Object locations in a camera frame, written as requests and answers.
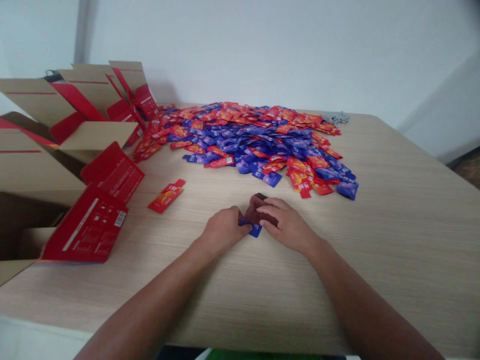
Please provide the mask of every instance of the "barcode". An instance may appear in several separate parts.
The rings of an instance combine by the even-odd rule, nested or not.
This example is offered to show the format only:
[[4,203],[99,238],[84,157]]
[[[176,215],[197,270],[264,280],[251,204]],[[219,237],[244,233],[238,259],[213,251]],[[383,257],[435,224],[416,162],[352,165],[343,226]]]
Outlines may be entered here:
[[124,222],[124,219],[125,219],[125,215],[127,215],[126,212],[124,211],[120,211],[120,213],[118,214],[116,220],[115,220],[115,226],[118,226],[118,227],[121,227],[123,222]]

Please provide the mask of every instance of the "right hand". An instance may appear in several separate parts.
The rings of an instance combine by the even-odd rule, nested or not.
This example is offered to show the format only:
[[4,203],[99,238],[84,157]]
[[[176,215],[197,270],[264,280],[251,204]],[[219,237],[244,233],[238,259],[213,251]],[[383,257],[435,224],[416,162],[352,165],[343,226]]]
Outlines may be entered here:
[[322,240],[285,201],[275,197],[264,201],[269,205],[260,206],[256,210],[273,216],[278,220],[278,225],[267,220],[260,220],[260,225],[281,244],[306,256]]

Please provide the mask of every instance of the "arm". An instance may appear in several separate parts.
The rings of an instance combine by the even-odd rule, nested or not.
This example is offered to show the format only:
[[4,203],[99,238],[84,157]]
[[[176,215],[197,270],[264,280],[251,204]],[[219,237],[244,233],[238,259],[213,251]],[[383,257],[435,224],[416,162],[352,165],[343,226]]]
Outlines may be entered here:
[[202,235],[123,304],[75,360],[140,360],[156,356],[205,269],[252,229],[251,225],[238,226],[239,212],[232,206],[211,217]]
[[286,247],[306,257],[320,277],[346,338],[362,359],[443,359],[442,355],[324,239],[298,212],[277,198],[257,209],[278,220],[260,224]]

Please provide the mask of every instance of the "box flap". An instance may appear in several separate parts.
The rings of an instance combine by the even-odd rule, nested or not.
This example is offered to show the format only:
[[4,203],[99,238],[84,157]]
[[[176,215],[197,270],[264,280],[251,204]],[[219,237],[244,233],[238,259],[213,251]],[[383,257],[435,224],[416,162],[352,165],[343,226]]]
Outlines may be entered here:
[[67,82],[75,85],[106,118],[108,117],[107,109],[122,100],[104,72],[67,69],[58,71]]
[[118,94],[124,99],[128,100],[127,92],[120,83],[118,77],[115,75],[112,67],[110,65],[98,65],[98,64],[71,64],[72,68],[75,70],[81,71],[97,71],[104,73],[108,80],[111,82],[112,86],[118,92]]
[[103,151],[114,141],[123,146],[137,126],[136,122],[85,121],[59,149]]
[[45,145],[56,145],[54,137],[50,134],[48,126],[32,120],[31,118],[16,112],[11,111],[0,116],[0,118],[6,120],[11,124],[10,127],[6,126],[3,122],[2,129],[20,129],[33,141]]
[[36,261],[36,259],[0,261],[0,286]]
[[44,260],[104,263],[128,209],[96,186],[89,186],[51,236]]
[[32,118],[48,127],[75,109],[45,79],[0,79],[0,91]]
[[112,68],[120,70],[123,78],[132,91],[135,91],[137,88],[147,83],[144,67],[140,61],[109,61],[109,63]]
[[81,113],[88,121],[108,121],[95,106],[78,90],[68,83],[50,83],[75,110]]
[[83,168],[81,176],[87,185],[98,187],[126,204],[145,174],[115,141]]
[[37,200],[71,206],[86,187],[16,129],[0,129],[0,169],[1,191]]

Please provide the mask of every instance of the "wooden table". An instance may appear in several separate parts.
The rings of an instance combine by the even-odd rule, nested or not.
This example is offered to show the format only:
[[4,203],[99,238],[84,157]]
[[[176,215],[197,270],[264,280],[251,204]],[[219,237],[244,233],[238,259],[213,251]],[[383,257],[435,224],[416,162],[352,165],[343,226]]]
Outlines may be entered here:
[[[377,117],[354,114],[341,131],[329,139],[357,175],[356,201],[313,191],[301,199],[287,177],[272,188],[232,167],[187,163],[183,149],[163,148],[139,165],[146,176],[109,260],[34,265],[0,287],[0,314],[94,332],[179,256],[212,214],[233,204],[245,211],[261,192],[298,209],[444,355],[478,356],[480,191]],[[163,215],[146,207],[179,178],[184,191]],[[171,342],[351,353],[315,272],[266,231],[245,238],[204,277]]]

